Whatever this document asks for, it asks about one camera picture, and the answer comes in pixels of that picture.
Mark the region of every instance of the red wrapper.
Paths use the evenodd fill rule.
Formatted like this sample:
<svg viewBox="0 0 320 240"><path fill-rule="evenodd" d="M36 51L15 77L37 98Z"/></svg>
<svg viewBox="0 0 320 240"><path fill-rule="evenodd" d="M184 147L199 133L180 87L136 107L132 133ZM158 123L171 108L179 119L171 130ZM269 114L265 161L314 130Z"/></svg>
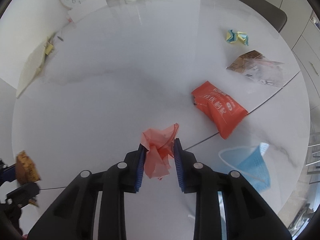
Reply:
<svg viewBox="0 0 320 240"><path fill-rule="evenodd" d="M217 126L222 138L227 139L236 126L248 114L231 96L216 88L209 81L191 93L195 105Z"/></svg>

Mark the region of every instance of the drawer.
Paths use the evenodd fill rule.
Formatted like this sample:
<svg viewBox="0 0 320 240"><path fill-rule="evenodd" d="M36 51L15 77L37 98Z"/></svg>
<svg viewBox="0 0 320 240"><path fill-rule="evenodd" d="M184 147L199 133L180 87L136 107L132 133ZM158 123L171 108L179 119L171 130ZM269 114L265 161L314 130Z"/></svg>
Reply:
<svg viewBox="0 0 320 240"><path fill-rule="evenodd" d="M320 93L320 60L313 52L304 37L300 37L292 51L296 54L302 65L307 70L311 80L313 81L318 93Z"/></svg>
<svg viewBox="0 0 320 240"><path fill-rule="evenodd" d="M320 58L320 30L310 20L305 28L302 36L305 38L311 49Z"/></svg>
<svg viewBox="0 0 320 240"><path fill-rule="evenodd" d="M310 110L316 108L317 106L320 106L320 96L316 90L315 85L313 84L307 70L305 67L302 65L301 61L298 59L298 57L293 54L294 57L296 58L298 65L301 69L301 73L303 75L304 82L306 84L307 92L308 92L308 98L309 98L309 105L310 105Z"/></svg>

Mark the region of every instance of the orange wrapper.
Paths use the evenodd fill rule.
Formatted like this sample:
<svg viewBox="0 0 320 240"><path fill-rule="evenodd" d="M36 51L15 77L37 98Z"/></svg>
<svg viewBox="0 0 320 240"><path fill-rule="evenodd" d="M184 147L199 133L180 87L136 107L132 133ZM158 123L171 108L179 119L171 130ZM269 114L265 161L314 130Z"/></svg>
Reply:
<svg viewBox="0 0 320 240"><path fill-rule="evenodd" d="M222 138L227 139L236 126L248 114L231 96L216 88L209 81L191 93L195 105L217 126Z"/></svg>
<svg viewBox="0 0 320 240"><path fill-rule="evenodd" d="M141 144L148 150L144 163L144 172L151 178L158 178L169 175L169 156L173 158L173 144L179 124L158 130L150 128L141 135Z"/></svg>

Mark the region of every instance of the crumpled pink tissue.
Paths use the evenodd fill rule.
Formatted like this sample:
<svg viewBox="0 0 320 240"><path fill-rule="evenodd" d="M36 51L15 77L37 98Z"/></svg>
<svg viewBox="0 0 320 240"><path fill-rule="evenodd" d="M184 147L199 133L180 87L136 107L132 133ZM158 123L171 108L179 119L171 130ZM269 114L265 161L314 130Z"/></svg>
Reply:
<svg viewBox="0 0 320 240"><path fill-rule="evenodd" d="M147 149L144 171L151 178L158 178L169 175L169 156L173 158L173 144L179 124L158 130L149 128L141 135L141 144Z"/></svg>

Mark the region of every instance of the white table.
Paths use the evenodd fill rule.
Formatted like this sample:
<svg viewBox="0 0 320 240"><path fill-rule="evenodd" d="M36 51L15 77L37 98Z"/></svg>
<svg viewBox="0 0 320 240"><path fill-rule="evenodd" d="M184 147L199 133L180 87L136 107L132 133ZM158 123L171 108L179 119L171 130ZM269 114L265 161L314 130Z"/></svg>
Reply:
<svg viewBox="0 0 320 240"><path fill-rule="evenodd" d="M226 43L228 29L247 32L249 46ZM272 181L262 195L281 209L306 156L308 95L289 47L257 12L238 0L145 0L103 8L62 34L13 115L13 152L35 161L42 189L106 170L137 149L145 129L178 122L183 148L215 169L221 149L269 143ZM225 69L253 49L285 63L283 89ZM190 93L206 80L250 112L225 141L193 106ZM174 167L162 181L145 177L139 194L126 195L128 239L191 239L186 198Z"/></svg>

